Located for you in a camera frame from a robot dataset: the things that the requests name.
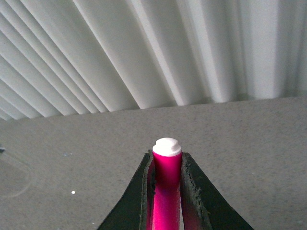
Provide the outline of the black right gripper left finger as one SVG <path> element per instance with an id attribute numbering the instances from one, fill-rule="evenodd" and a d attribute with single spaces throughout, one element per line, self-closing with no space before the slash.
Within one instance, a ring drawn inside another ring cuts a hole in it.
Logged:
<path id="1" fill-rule="evenodd" d="M 98 227 L 99 230 L 151 230 L 155 196 L 155 164 L 149 150 L 120 200 Z"/>

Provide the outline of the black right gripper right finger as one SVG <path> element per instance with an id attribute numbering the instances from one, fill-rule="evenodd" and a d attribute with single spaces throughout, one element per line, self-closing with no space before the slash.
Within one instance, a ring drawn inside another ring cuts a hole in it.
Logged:
<path id="1" fill-rule="evenodd" d="M 185 152 L 182 154 L 180 196 L 185 230 L 253 229 Z"/>

